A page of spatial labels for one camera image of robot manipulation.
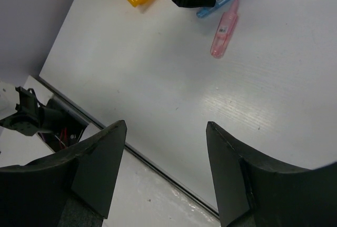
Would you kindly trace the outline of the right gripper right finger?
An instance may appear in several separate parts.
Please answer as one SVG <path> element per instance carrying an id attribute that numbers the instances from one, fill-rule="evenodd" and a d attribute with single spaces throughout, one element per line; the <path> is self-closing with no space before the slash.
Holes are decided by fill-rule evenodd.
<path id="1" fill-rule="evenodd" d="M 309 170 L 274 159 L 215 122 L 207 150 L 222 226 L 336 226 L 336 164 Z"/>

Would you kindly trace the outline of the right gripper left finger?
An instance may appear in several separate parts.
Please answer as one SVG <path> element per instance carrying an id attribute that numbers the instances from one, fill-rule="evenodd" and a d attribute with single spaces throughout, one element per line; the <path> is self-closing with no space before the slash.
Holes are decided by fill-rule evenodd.
<path id="1" fill-rule="evenodd" d="M 127 126 L 26 165 L 1 168 L 1 226 L 101 226 L 108 218 Z"/>

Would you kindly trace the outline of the pink highlighter pen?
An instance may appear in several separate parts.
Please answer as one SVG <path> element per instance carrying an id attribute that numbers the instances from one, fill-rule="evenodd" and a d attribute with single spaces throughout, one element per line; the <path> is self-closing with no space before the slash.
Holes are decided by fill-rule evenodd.
<path id="1" fill-rule="evenodd" d="M 237 14 L 238 8 L 239 0 L 234 0 L 229 10 L 224 12 L 221 17 L 210 50 L 211 55 L 215 58 L 223 57 L 227 49 L 236 27 L 237 20 L 239 19 Z"/>

